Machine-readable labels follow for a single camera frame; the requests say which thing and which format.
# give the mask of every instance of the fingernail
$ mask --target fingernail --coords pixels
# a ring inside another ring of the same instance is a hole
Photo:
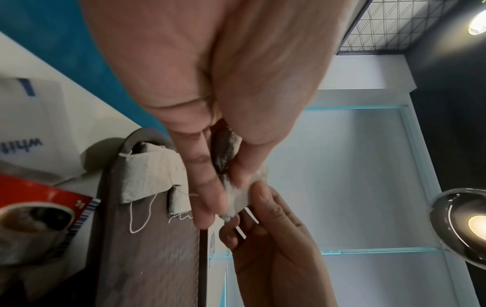
[[[262,183],[260,185],[260,197],[263,201],[269,201],[273,199],[272,192],[270,191],[268,185],[266,185],[265,183]]]

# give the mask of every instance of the ceiling light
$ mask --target ceiling light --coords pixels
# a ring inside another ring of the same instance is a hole
[[[469,25],[469,34],[478,35],[486,32],[486,11],[482,11],[472,20]]]
[[[486,240],[486,216],[476,215],[467,221],[471,231],[483,240]]]

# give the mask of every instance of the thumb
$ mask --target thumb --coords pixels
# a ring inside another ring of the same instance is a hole
[[[284,208],[273,199],[269,186],[257,182],[252,187],[252,205],[260,225],[270,233],[277,246],[288,256],[298,256],[307,238],[287,216]]]

